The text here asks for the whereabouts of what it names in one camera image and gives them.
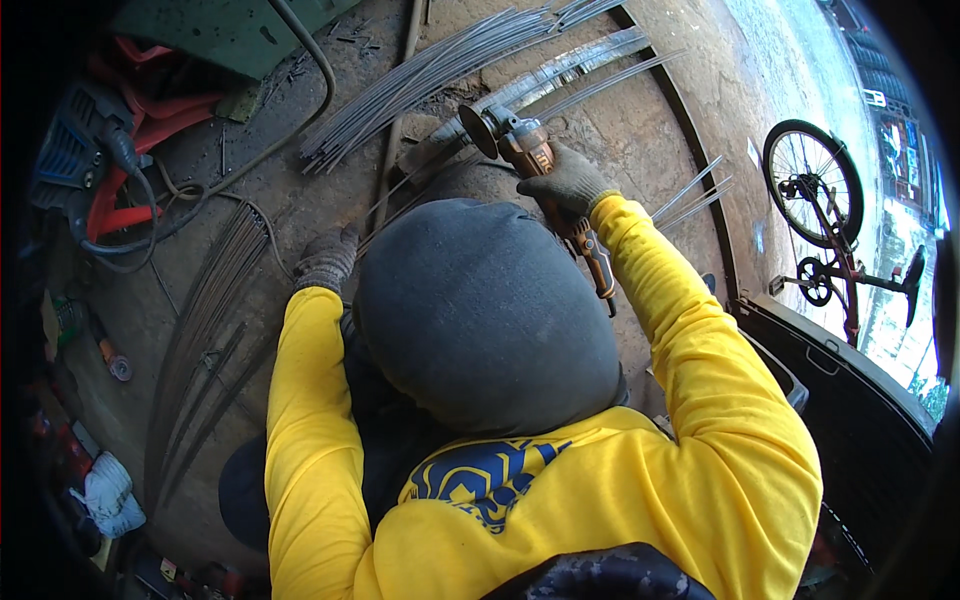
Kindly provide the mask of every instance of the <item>chainring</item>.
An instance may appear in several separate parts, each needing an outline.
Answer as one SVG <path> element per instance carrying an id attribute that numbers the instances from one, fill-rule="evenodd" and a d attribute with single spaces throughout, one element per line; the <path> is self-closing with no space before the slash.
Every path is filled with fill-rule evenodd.
<path id="1" fill-rule="evenodd" d="M 830 287 L 826 269 L 827 265 L 813 256 L 808 256 L 797 265 L 797 279 L 814 283 L 813 287 L 800 286 L 800 293 L 814 306 L 826 306 L 833 298 L 833 288 Z"/>

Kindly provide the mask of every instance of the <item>bicycle seat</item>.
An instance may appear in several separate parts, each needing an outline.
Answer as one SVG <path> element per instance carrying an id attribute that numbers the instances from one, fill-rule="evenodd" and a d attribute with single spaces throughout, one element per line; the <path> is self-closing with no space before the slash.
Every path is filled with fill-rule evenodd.
<path id="1" fill-rule="evenodd" d="M 906 326 L 913 323 L 913 316 L 917 312 L 917 296 L 920 294 L 920 279 L 924 276 L 926 267 L 926 247 L 921 244 L 913 253 L 910 267 L 903 276 L 901 290 L 906 294 Z"/>

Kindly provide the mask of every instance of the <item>gray beanie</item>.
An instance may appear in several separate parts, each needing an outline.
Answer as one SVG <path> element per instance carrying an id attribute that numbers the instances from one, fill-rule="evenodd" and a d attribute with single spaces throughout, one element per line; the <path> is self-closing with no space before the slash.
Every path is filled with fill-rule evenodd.
<path id="1" fill-rule="evenodd" d="M 623 394 L 606 304 L 516 204 L 398 219 L 367 252 L 353 318 L 387 379 L 465 435 L 543 433 Z"/>

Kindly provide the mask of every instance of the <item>bicycle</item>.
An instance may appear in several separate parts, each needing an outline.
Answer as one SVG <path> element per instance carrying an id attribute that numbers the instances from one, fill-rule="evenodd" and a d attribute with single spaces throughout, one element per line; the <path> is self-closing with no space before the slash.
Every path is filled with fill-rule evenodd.
<path id="1" fill-rule="evenodd" d="M 768 286 L 770 295 L 776 296 L 786 283 L 793 283 L 806 301 L 822 307 L 836 294 L 847 316 L 847 343 L 856 348 L 860 332 L 856 285 L 873 285 L 906 295 L 909 327 L 917 311 L 926 248 L 920 245 L 914 252 L 902 281 L 897 281 L 900 267 L 884 279 L 867 275 L 863 264 L 853 258 L 863 226 L 864 200 L 846 144 L 805 121 L 783 121 L 770 130 L 763 144 L 763 173 L 787 225 L 810 244 L 833 250 L 828 264 L 808 256 L 797 264 L 796 277 L 774 277 Z M 846 282 L 846 299 L 834 284 L 835 278 Z"/>

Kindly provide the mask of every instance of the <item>gray glove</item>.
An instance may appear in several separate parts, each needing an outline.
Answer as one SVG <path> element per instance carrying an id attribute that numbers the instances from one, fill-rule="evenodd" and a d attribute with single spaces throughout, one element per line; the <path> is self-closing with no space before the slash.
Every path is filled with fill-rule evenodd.
<path id="1" fill-rule="evenodd" d="M 294 267 L 294 292 L 306 287 L 325 287 L 340 296 L 340 288 L 353 273 L 360 233 L 350 223 L 333 227 L 315 237 L 303 249 L 300 262 Z"/>
<path id="2" fill-rule="evenodd" d="M 516 185 L 516 192 L 537 200 L 552 200 L 578 215 L 589 216 L 603 193 L 613 191 L 613 187 L 576 150 L 555 141 L 550 142 L 550 148 L 556 158 L 553 171 L 521 181 Z"/>

